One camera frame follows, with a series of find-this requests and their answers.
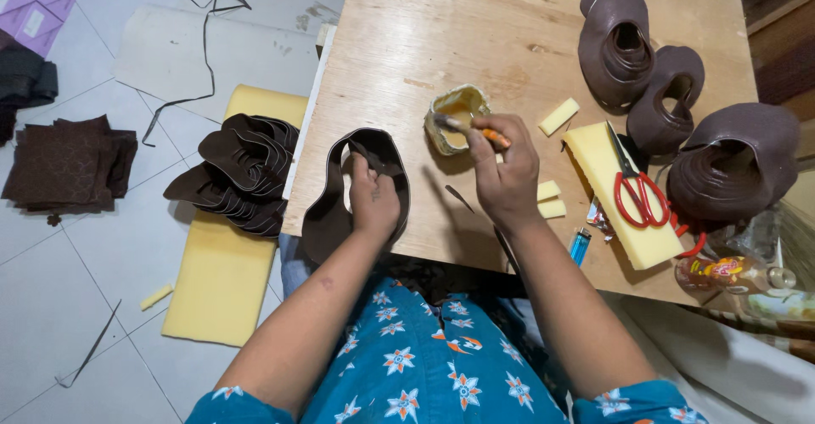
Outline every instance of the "plastic bottle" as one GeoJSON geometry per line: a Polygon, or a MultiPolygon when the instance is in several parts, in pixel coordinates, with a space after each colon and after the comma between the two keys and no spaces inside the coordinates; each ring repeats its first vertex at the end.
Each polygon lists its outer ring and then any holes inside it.
{"type": "Polygon", "coordinates": [[[683,258],[674,270],[677,283],[684,290],[727,290],[730,294],[765,294],[772,289],[791,289],[795,273],[780,267],[768,267],[749,257],[727,257],[718,262],[683,258]]]}

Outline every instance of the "blue patterned shirt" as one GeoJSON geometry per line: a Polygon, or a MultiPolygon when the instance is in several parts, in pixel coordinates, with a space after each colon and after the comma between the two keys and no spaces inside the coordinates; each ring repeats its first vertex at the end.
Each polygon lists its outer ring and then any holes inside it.
{"type": "MultiPolygon", "coordinates": [[[[301,422],[569,421],[518,349],[464,295],[437,310],[384,278],[353,320],[301,422]]],[[[578,424],[706,424],[667,381],[578,399],[572,413],[578,424]]],[[[205,395],[187,420],[238,422],[293,423],[239,386],[205,395]]]]}

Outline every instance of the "wooden table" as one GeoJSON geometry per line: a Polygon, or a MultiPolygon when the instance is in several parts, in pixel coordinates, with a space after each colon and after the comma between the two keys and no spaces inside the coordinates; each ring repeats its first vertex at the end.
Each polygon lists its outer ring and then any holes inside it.
{"type": "MultiPolygon", "coordinates": [[[[568,214],[550,219],[568,244],[586,225],[590,188],[569,152],[565,126],[547,138],[536,125],[568,97],[581,109],[571,127],[625,117],[604,112],[588,91],[577,59],[584,17],[580,0],[346,0],[298,162],[283,232],[300,235],[303,214],[321,194],[327,150],[362,126],[387,130],[404,160],[412,207],[393,252],[501,270],[492,224],[443,190],[457,189],[474,207],[469,156],[441,158],[422,120],[434,96],[473,83],[494,112],[526,121],[541,158],[540,181],[560,185],[568,214]]],[[[698,122],[721,107],[756,101],[741,0],[646,0],[651,43],[687,45],[706,70],[692,112],[698,122]]],[[[634,271],[617,240],[592,239],[582,269],[598,289],[698,305],[673,278],[670,262],[634,271]]],[[[691,240],[685,239],[688,248],[691,240]]]]}

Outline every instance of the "yellow foam block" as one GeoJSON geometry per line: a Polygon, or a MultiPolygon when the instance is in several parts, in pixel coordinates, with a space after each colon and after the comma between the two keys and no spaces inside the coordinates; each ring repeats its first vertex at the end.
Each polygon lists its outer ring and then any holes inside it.
{"type": "Polygon", "coordinates": [[[162,287],[161,289],[158,289],[158,291],[155,294],[152,294],[151,296],[149,296],[149,297],[145,298],[144,300],[142,300],[142,302],[139,303],[138,306],[142,308],[142,311],[144,311],[144,310],[148,309],[148,307],[153,306],[156,303],[158,303],[159,300],[161,300],[162,298],[169,295],[172,291],[173,291],[173,285],[172,284],[167,284],[164,287],[162,287]]]}
{"type": "Polygon", "coordinates": [[[560,195],[560,188],[554,180],[538,184],[538,201],[560,195]]]}
{"type": "Polygon", "coordinates": [[[580,110],[580,106],[577,104],[577,101],[573,98],[568,98],[563,104],[557,106],[557,109],[550,113],[549,116],[538,125],[538,128],[546,133],[546,136],[551,136],[556,129],[560,128],[571,116],[575,115],[575,112],[578,110],[580,110]]]}
{"type": "Polygon", "coordinates": [[[288,95],[278,91],[264,90],[257,86],[240,84],[232,91],[232,97],[227,105],[227,112],[223,119],[237,113],[247,115],[262,115],[285,120],[295,127],[303,124],[303,114],[306,113],[307,96],[288,95]]]}
{"type": "Polygon", "coordinates": [[[544,219],[549,219],[550,217],[560,217],[565,215],[565,203],[561,200],[538,203],[538,212],[540,212],[540,215],[544,216],[544,219]]]}
{"type": "MultiPolygon", "coordinates": [[[[580,164],[580,169],[583,169],[588,183],[594,189],[594,194],[602,203],[611,225],[617,231],[617,238],[623,244],[635,270],[650,268],[684,252],[669,222],[661,227],[637,228],[625,221],[617,211],[614,180],[620,169],[606,122],[570,129],[563,135],[563,140],[580,164]]],[[[661,219],[659,201],[651,190],[646,189],[646,193],[655,216],[661,219]]],[[[624,193],[622,199],[626,211],[632,216],[637,216],[639,213],[631,197],[624,193]]]]}
{"type": "MultiPolygon", "coordinates": [[[[306,97],[238,85],[224,118],[242,112],[300,127],[307,104],[306,97]]],[[[243,346],[258,325],[275,247],[222,215],[198,211],[161,334],[243,346]]]]}

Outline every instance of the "wrist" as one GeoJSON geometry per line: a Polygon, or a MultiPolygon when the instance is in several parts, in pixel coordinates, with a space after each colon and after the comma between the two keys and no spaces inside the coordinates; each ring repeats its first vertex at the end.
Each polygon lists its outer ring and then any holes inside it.
{"type": "Polygon", "coordinates": [[[549,225],[546,223],[546,219],[539,217],[537,219],[517,223],[502,230],[504,230],[504,235],[508,240],[518,241],[534,236],[537,232],[549,230],[549,225]]]}
{"type": "Polygon", "coordinates": [[[360,242],[376,250],[376,252],[379,252],[385,246],[390,237],[390,235],[369,228],[356,228],[351,232],[351,236],[359,238],[360,242]]]}

